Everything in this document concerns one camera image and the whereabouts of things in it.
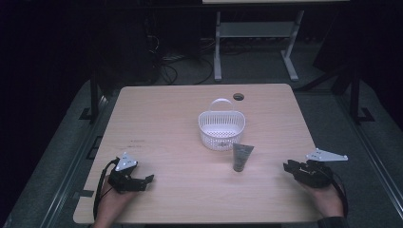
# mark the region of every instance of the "black hole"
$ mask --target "black hole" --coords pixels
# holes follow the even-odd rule
[[[236,101],[242,101],[245,98],[245,96],[243,96],[243,94],[241,94],[241,93],[236,93],[236,94],[234,94],[233,98]]]

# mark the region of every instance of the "plastic basket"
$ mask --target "plastic basket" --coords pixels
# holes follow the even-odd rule
[[[232,110],[213,111],[216,103],[226,102]],[[213,101],[208,111],[199,116],[199,127],[202,143],[212,150],[230,150],[233,143],[239,143],[245,127],[245,117],[235,111],[234,105],[227,99],[218,98]]]

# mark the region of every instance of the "background table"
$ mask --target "background table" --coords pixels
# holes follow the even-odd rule
[[[235,93],[244,100],[235,101]],[[202,145],[198,116],[217,98],[230,99],[245,115],[240,143],[255,146],[240,173],[232,169],[232,151]],[[155,174],[155,179],[119,222],[313,221],[317,211],[282,164],[288,159],[305,162],[304,155],[314,150],[288,85],[125,87],[84,189],[95,191],[102,169],[126,151],[139,162],[132,178]],[[76,222],[93,221],[93,197],[80,198]]]

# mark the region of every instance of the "black sleeve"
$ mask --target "black sleeve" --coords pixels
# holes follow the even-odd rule
[[[319,228],[349,228],[347,219],[344,217],[328,217],[317,222]]]

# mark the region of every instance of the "dark background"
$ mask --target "dark background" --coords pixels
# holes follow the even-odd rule
[[[130,1],[130,5],[144,7],[152,2],[159,4]],[[331,71],[352,53],[359,53],[365,66],[362,79],[403,128],[403,63],[399,56],[403,52],[402,4],[361,2],[353,1],[339,13],[317,56],[316,67]],[[0,1],[0,224],[91,74],[98,75],[105,94],[122,86],[151,85],[158,77],[153,67],[158,60],[148,53],[152,44],[145,37],[147,29],[158,35],[163,45],[181,48],[190,55],[199,54],[201,36],[214,35],[214,11],[175,12],[160,10],[149,19],[144,10],[108,11],[99,3]],[[317,20],[318,16],[326,20]],[[328,20],[334,17],[333,10],[321,15],[307,10],[298,39],[316,37],[320,41]],[[158,26],[152,26],[153,20]]]

